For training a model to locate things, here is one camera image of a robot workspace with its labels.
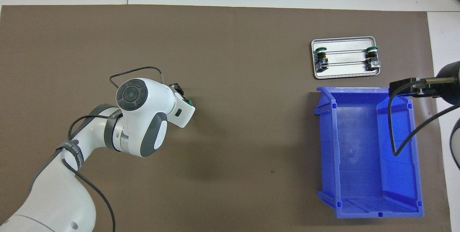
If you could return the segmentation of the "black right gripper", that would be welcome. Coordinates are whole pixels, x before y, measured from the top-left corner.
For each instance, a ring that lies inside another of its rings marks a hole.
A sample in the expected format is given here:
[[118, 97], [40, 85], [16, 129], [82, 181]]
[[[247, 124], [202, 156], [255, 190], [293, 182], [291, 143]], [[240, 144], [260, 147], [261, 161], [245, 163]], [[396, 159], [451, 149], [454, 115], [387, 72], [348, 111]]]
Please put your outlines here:
[[434, 94], [428, 88], [425, 78], [405, 78], [390, 83], [390, 97], [412, 96], [412, 97], [432, 97], [442, 98], [451, 105], [460, 102], [460, 84], [459, 84], [460, 62], [445, 65], [437, 74], [437, 78], [455, 78], [453, 83], [438, 83], [434, 85]]

